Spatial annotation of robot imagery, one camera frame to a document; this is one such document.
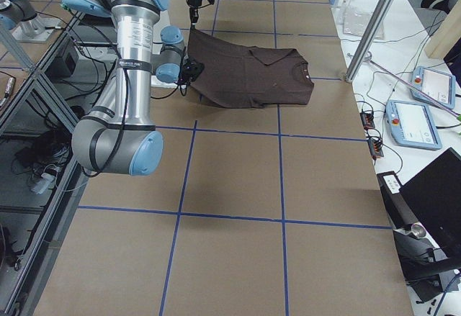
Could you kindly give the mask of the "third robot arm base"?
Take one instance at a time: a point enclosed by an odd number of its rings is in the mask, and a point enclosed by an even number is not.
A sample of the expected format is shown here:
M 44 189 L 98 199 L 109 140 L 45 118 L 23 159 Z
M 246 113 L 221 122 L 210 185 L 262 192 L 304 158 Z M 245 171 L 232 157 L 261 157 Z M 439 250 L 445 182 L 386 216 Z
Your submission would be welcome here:
M 46 42 L 61 28 L 59 18 L 40 16 L 29 0 L 1 0 L 1 24 L 19 42 Z

